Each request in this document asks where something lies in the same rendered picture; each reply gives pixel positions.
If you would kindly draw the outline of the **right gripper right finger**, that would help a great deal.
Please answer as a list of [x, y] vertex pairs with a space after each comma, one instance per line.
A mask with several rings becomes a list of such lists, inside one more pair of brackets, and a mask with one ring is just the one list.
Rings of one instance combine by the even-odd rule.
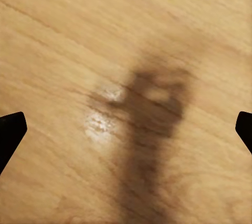
[[252, 154], [252, 114], [239, 112], [235, 130]]

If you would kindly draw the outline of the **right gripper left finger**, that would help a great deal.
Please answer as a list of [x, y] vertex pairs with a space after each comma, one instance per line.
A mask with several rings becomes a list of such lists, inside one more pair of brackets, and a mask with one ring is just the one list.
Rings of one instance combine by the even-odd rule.
[[27, 131], [23, 112], [0, 117], [0, 174]]

